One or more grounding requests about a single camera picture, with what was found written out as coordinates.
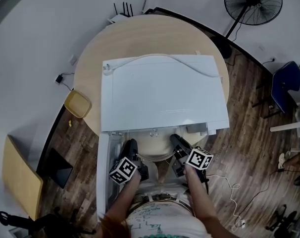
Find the standing fan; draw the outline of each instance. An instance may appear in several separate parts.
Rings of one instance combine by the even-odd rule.
[[[282,0],[225,0],[225,7],[228,14],[235,20],[225,37],[228,39],[238,23],[256,26],[276,18],[281,11]],[[223,37],[214,36],[211,40],[225,59],[231,56],[231,47],[224,42]]]

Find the fan grille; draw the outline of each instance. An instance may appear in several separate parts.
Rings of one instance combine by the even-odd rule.
[[[256,6],[248,6],[243,17],[239,20],[245,25],[262,25],[270,22],[281,11],[282,0],[260,0]],[[236,20],[247,4],[246,0],[225,0],[225,7],[228,14]]]

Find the black chair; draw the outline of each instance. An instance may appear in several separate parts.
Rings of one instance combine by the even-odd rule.
[[[277,218],[277,221],[274,224],[272,224],[271,226],[268,226],[265,228],[265,229],[273,232],[278,227],[278,229],[274,232],[275,238],[290,238],[291,235],[290,235],[288,229],[292,223],[297,222],[297,220],[295,220],[297,211],[292,212],[288,217],[284,217],[287,206],[283,205],[283,207],[284,207],[284,210],[283,210],[282,214],[279,214],[278,211],[275,211],[273,214],[273,216]]]
[[[32,219],[21,218],[9,215],[6,212],[0,212],[0,222],[4,226],[13,226],[37,232],[44,229],[48,238],[78,238],[77,234],[94,235],[95,230],[87,231],[82,228],[74,227],[74,221],[78,210],[74,210],[69,222],[65,221],[59,215],[59,208],[54,209],[54,214],[47,214],[44,217],[33,221]]]
[[[265,84],[260,84],[256,89],[263,87]],[[280,112],[285,113],[289,106],[294,104],[294,101],[288,94],[289,90],[298,91],[300,89],[300,68],[294,62],[288,62],[281,69],[277,70],[272,77],[271,96],[266,97],[257,103],[253,104],[253,108],[267,101],[274,100],[279,107],[279,110],[263,117],[264,119],[272,117]]]

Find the shoe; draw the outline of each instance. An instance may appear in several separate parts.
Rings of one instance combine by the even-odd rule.
[[[285,155],[284,153],[281,153],[279,155],[279,164],[278,164],[278,170],[284,170],[283,164],[285,163]]]

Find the round wooden table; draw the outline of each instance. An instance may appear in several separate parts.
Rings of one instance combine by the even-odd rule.
[[[84,117],[85,122],[94,133],[100,134],[100,91],[104,60],[153,53],[195,55],[196,51],[201,55],[214,56],[219,74],[222,76],[227,101],[229,76],[225,61],[212,41],[198,28],[177,18],[162,15],[134,16],[106,27],[86,46],[76,66],[74,89],[92,102],[90,112]],[[203,138],[199,133],[188,134],[185,129],[175,132],[182,133],[192,145]],[[143,156],[166,155],[171,151],[167,134],[150,137],[149,132],[143,132],[131,133],[129,136],[137,140],[139,151]]]

